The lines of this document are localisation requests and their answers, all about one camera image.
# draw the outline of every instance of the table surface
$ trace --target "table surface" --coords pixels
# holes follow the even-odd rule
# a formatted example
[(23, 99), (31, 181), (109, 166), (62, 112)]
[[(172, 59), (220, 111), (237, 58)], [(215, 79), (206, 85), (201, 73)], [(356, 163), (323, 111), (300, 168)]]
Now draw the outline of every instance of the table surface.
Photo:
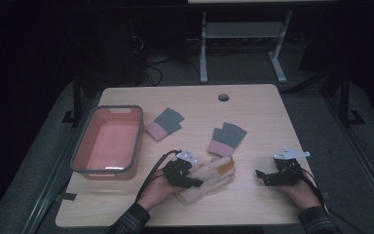
[[(229, 96), (220, 101), (218, 96)], [(133, 203), (148, 173), (172, 149), (190, 148), (196, 158), (209, 161), (206, 150), (214, 128), (232, 123), (247, 131), (235, 150), (236, 177), (228, 185), (183, 206), (174, 197), (153, 209), (148, 226), (265, 225), (297, 223), (298, 210), (274, 187), (264, 186), (254, 170), (276, 173), (273, 156), (284, 147), (302, 149), (277, 88), (273, 85), (223, 85), (106, 89), (99, 105), (137, 104), (144, 123), (151, 123), (167, 107), (185, 120), (182, 129), (155, 141), (142, 135), (137, 174), (132, 180), (86, 180), (73, 173), (56, 224), (61, 227), (111, 225)], [(305, 158), (298, 160), (310, 171)]]

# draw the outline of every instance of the sleeve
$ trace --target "sleeve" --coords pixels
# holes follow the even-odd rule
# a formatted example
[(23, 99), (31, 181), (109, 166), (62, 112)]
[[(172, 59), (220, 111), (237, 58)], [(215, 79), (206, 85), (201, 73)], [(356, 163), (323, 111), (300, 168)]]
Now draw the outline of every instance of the sleeve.
[(307, 234), (342, 233), (324, 207), (308, 208), (298, 217)]
[(145, 223), (150, 219), (150, 214), (137, 203), (132, 204), (129, 209), (118, 218), (112, 225), (110, 233), (115, 234), (137, 234), (141, 232)]

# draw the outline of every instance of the person's right hand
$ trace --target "person's right hand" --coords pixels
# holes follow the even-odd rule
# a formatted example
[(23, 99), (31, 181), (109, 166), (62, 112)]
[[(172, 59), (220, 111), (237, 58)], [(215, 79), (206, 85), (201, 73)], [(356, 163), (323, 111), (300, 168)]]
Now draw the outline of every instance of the person's right hand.
[(159, 169), (155, 172), (148, 186), (145, 187), (137, 203), (149, 212), (157, 205), (163, 203), (171, 194), (181, 192), (182, 190), (184, 188), (169, 184), (163, 170)]
[(294, 185), (278, 186), (278, 189), (287, 194), (293, 203), (302, 211), (311, 207), (321, 206), (315, 192), (303, 180), (299, 180)]

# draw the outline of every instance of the black device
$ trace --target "black device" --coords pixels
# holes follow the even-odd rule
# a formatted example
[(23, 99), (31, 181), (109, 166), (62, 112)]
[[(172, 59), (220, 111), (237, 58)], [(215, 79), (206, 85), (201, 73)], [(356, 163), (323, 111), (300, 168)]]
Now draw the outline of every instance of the black device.
[(296, 159), (274, 159), (279, 172), (265, 174), (256, 170), (257, 177), (263, 179), (266, 186), (294, 185), (303, 175), (302, 168)]
[(172, 150), (168, 153), (164, 154), (160, 160), (156, 163), (156, 165), (151, 170), (150, 174), (148, 174), (147, 178), (145, 178), (144, 182), (142, 183), (141, 187), (138, 190), (138, 194), (136, 195), (135, 202), (138, 201), (138, 199), (141, 197), (142, 193), (144, 192), (144, 189), (147, 187), (147, 185), (155, 179), (154, 174), (160, 167), (160, 165), (166, 160), (166, 158), (171, 154), (174, 153), (175, 156), (180, 155), (181, 153), (184, 154), (184, 159), (180, 159), (177, 157), (175, 161), (169, 161), (167, 164), (163, 167), (164, 176), (168, 180), (168, 182), (172, 185), (183, 187), (183, 188), (190, 188), (191, 186), (200, 187), (203, 182), (196, 178), (190, 178), (187, 175), (189, 174), (189, 171), (193, 166), (188, 161), (189, 157), (191, 157), (189, 151), (181, 151), (181, 150)]

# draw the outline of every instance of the pink bin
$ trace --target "pink bin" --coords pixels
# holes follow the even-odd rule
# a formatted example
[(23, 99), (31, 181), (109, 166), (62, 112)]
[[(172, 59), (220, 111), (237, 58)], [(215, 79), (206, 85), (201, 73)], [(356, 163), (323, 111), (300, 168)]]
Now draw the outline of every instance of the pink bin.
[(95, 108), (71, 159), (72, 170), (86, 179), (132, 179), (143, 128), (137, 105)]

